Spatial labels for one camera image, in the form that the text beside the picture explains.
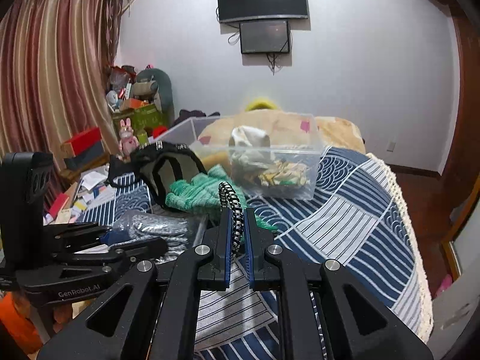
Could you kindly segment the left hand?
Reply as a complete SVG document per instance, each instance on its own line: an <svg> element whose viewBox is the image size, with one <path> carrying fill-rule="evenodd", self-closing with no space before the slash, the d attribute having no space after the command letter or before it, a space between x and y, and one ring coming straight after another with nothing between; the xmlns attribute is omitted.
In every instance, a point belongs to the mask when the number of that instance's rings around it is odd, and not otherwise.
<svg viewBox="0 0 480 360"><path fill-rule="evenodd" d="M36 354L42 347L37 329L25 311L20 311L11 292L7 292L1 299L1 323L27 355Z"/></svg>

